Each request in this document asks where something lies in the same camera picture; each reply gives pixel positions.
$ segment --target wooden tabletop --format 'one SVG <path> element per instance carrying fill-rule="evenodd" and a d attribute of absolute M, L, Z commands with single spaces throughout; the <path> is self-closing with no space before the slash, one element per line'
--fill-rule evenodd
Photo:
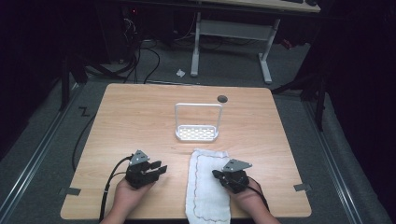
<path fill-rule="evenodd" d="M 219 137 L 213 143 L 182 143 L 175 135 L 175 104 L 219 104 L 225 95 Z M 228 151 L 230 158 L 253 164 L 247 175 L 262 185 L 276 217 L 308 217 L 311 208 L 290 151 L 271 92 L 264 88 L 110 84 L 84 147 L 61 211 L 65 219 L 99 218 L 103 190 L 115 165 L 143 150 L 151 161 L 168 165 L 166 174 L 150 190 L 130 218 L 186 218 L 189 161 L 193 150 Z M 123 163 L 119 172 L 124 172 Z M 111 207 L 116 176 L 107 196 Z M 231 204 L 232 217 L 248 215 Z"/>
<path fill-rule="evenodd" d="M 200 0 L 202 2 L 230 4 L 244 7 L 265 7 L 279 10 L 298 11 L 298 12 L 320 12 L 319 6 L 311 7 L 306 2 L 293 3 L 282 0 Z"/>

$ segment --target person's right hand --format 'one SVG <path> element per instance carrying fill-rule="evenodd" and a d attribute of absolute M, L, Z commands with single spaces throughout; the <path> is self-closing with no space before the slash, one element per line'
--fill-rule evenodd
<path fill-rule="evenodd" d="M 260 185 L 252 178 L 249 178 L 248 185 L 262 194 Z M 227 192 L 242 210 L 251 215 L 256 224 L 279 223 L 279 221 L 271 215 L 271 213 L 265 207 L 262 198 L 255 191 L 251 189 L 245 189 L 244 191 L 237 194 L 234 194 L 229 190 L 227 190 Z"/>

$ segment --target gray tape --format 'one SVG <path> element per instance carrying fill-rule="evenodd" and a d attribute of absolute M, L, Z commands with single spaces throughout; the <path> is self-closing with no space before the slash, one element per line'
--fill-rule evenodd
<path fill-rule="evenodd" d="M 61 190 L 59 190 L 59 195 L 70 194 L 70 195 L 78 196 L 80 192 L 81 192 L 81 189 L 61 188 Z"/>
<path fill-rule="evenodd" d="M 308 192 L 312 188 L 311 188 L 311 186 L 309 184 L 300 184 L 300 185 L 294 185 L 294 189 L 296 191 L 305 190 L 305 192 Z"/>

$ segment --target hand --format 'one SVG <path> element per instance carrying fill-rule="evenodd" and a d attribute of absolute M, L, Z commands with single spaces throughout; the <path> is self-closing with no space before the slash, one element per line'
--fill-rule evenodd
<path fill-rule="evenodd" d="M 154 184 L 155 182 L 143 186 L 140 189 L 134 189 L 129 185 L 128 181 L 123 178 L 116 187 L 113 207 L 101 224 L 123 223 Z"/>
<path fill-rule="evenodd" d="M 248 185 L 262 194 L 262 188 L 252 178 L 249 178 Z M 260 195 L 258 195 L 253 190 L 245 189 L 244 191 L 237 194 L 234 194 L 228 190 L 227 192 L 228 194 L 230 194 L 230 197 L 236 201 L 236 203 L 242 210 L 251 215 L 256 224 L 279 223 L 279 221 L 275 217 L 273 217 L 268 209 L 265 207 Z"/>

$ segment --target folded cloth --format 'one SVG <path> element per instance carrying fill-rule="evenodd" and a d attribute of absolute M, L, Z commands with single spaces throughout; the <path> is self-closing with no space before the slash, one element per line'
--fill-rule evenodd
<path fill-rule="evenodd" d="M 196 148 L 192 153 L 186 197 L 190 224 L 230 223 L 230 196 L 212 174 L 229 160 L 226 151 Z"/>

